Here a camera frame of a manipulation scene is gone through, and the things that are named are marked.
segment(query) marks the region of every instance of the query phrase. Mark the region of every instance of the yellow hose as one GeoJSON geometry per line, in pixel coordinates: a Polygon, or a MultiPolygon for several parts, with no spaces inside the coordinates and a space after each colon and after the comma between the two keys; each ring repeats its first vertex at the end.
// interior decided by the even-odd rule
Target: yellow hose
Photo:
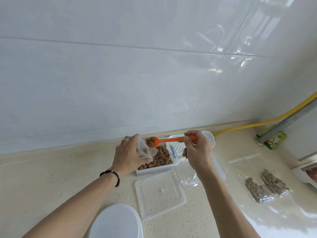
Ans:
{"type": "Polygon", "coordinates": [[[229,131],[233,131],[233,130],[237,130],[237,129],[243,129],[243,128],[251,128],[251,127],[261,126],[261,125],[265,125],[265,124],[276,122],[276,121],[281,120],[281,119],[285,119],[287,116],[295,113],[297,110],[299,110],[300,108],[304,107],[306,104],[310,103],[315,98],[317,98],[317,92],[315,92],[314,94],[309,96],[307,99],[305,99],[299,105],[297,105],[295,108],[292,108],[291,110],[287,111],[286,113],[284,113],[284,114],[282,114],[282,115],[280,115],[280,116],[278,116],[276,118],[273,118],[273,119],[270,119],[270,120],[267,120],[267,121],[264,121],[264,122],[261,122],[261,123],[253,123],[253,124],[248,124],[248,125],[243,125],[243,126],[238,126],[238,127],[233,127],[233,128],[226,128],[224,130],[221,130],[221,131],[215,133],[214,137],[217,137],[218,135],[221,135],[221,134],[229,132],[229,131]]]}

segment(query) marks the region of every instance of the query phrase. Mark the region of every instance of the green snack bag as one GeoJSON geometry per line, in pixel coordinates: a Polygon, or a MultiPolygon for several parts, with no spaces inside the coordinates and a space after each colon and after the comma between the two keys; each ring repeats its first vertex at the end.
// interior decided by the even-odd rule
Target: green snack bag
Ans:
{"type": "MultiPolygon", "coordinates": [[[[257,136],[258,138],[261,137],[261,135],[262,135],[263,133],[269,131],[269,130],[270,130],[271,128],[273,128],[274,126],[275,126],[275,124],[272,125],[271,127],[267,128],[267,129],[264,130],[263,132],[257,134],[256,136],[257,136]]],[[[282,141],[285,140],[286,138],[287,138],[287,136],[286,136],[285,133],[283,133],[283,132],[278,132],[278,133],[277,133],[276,135],[274,135],[272,138],[266,140],[266,141],[264,142],[264,145],[265,145],[266,147],[268,147],[269,149],[275,149],[275,148],[277,148],[277,147],[282,143],[282,141]]]]}

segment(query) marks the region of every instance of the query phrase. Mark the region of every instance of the person's left hand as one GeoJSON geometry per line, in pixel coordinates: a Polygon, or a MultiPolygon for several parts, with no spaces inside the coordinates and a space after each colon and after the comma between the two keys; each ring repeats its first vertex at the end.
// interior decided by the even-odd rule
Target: person's left hand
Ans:
{"type": "Polygon", "coordinates": [[[139,138],[139,134],[132,137],[125,136],[121,144],[116,147],[116,153],[110,170],[117,172],[120,178],[133,172],[142,164],[153,161],[153,158],[143,158],[137,155],[137,141],[139,138]]]}

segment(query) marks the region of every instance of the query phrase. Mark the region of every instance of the black beaded bracelet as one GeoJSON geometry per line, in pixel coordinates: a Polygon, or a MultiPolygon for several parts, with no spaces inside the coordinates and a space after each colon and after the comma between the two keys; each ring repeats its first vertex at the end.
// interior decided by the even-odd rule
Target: black beaded bracelet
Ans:
{"type": "Polygon", "coordinates": [[[115,174],[115,175],[117,176],[118,182],[117,182],[117,185],[116,185],[115,187],[118,187],[119,184],[120,184],[120,178],[119,178],[119,175],[117,174],[117,172],[112,171],[112,170],[106,170],[106,171],[100,173],[100,176],[102,176],[103,174],[107,174],[107,173],[113,173],[113,174],[115,174]]]}

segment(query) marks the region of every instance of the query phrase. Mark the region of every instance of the forearm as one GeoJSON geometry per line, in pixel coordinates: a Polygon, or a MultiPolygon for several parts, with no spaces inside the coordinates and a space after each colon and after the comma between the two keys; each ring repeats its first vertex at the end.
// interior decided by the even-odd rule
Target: forearm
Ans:
{"type": "Polygon", "coordinates": [[[102,175],[46,216],[23,238],[84,236],[117,181],[112,173],[102,175]]]}
{"type": "Polygon", "coordinates": [[[220,237],[259,237],[252,225],[236,206],[213,168],[204,167],[197,172],[197,175],[206,191],[220,237]]]}

